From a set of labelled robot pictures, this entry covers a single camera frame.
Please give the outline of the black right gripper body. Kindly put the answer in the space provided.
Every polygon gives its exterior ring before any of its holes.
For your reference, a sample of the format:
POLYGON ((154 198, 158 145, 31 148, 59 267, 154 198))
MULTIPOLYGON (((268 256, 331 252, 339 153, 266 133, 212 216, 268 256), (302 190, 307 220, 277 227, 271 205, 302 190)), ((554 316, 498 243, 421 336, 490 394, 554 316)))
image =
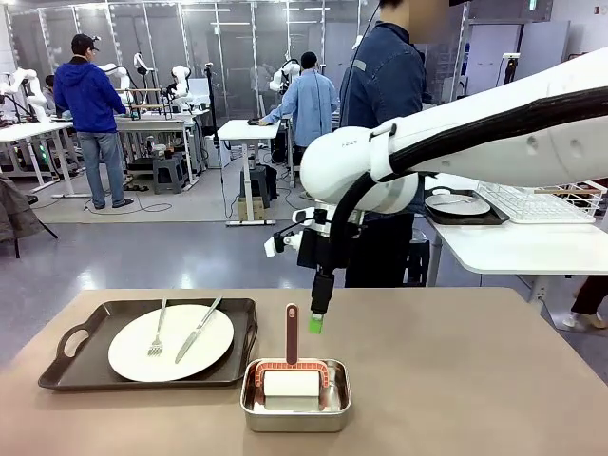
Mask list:
POLYGON ((309 269, 321 269, 324 272, 333 270, 333 249, 328 237, 305 228, 297 254, 297 265, 309 269))

